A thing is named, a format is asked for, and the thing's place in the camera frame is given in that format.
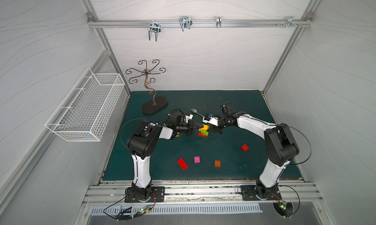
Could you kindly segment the green brick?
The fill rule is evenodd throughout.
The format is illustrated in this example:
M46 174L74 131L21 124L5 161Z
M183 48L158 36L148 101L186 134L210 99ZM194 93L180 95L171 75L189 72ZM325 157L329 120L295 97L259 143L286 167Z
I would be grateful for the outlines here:
M206 136L206 137L207 137L207 136L209 135L209 133L208 133L207 131L201 131L201 132L200 132L200 135L201 135L201 136Z
M208 133L207 130L206 130L206 129L203 129L203 128L199 129L199 131L200 131L202 134L207 134L207 133Z

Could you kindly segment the long red brick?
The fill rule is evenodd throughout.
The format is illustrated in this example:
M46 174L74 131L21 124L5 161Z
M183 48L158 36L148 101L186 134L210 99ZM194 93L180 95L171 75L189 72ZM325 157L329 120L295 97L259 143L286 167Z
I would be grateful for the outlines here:
M179 164L179 166L183 169L183 170L186 170L188 168L188 164L184 161L183 158L179 158L177 160L177 163Z

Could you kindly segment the orange brick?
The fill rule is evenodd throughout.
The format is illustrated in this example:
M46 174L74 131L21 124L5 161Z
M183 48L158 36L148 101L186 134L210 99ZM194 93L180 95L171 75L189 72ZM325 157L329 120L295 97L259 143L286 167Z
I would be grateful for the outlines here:
M215 167L220 167L221 166L221 161L220 160L215 160L214 161L214 166Z

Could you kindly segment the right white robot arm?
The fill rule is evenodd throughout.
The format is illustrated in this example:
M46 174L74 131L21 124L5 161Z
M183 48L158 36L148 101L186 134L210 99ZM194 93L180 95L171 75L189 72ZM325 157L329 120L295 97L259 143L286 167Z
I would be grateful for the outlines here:
M203 122L209 130L221 133L224 128L235 126L247 130L264 140L268 157L265 168L256 181L255 195L260 200L267 200L277 189L278 180L290 162L300 150L290 127L284 123L269 123L250 114L233 109L231 103L221 106L223 118L206 114Z

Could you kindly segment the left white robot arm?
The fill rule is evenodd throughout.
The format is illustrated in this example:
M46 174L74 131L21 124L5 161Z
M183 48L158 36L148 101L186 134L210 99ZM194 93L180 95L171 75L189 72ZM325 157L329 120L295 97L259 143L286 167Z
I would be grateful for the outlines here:
M126 145L134 164L134 180L130 189L133 198L146 201L151 195L150 157L158 140L172 140L179 133L186 136L197 134L203 125L194 122L192 118L193 115L185 115L184 112L175 109L162 125L141 120Z

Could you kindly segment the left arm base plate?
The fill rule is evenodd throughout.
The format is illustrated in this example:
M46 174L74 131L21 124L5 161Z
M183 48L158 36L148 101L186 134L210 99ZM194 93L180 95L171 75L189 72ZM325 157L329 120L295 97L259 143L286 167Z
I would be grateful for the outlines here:
M146 189L129 187L125 191L125 203L151 203L165 200L165 187L149 186Z

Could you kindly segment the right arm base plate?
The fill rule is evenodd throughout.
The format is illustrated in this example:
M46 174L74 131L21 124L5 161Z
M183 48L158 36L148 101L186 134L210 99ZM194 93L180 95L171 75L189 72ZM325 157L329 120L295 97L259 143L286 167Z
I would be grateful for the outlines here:
M262 184L241 185L238 187L238 193L243 201L278 201L282 199L276 186L266 188Z

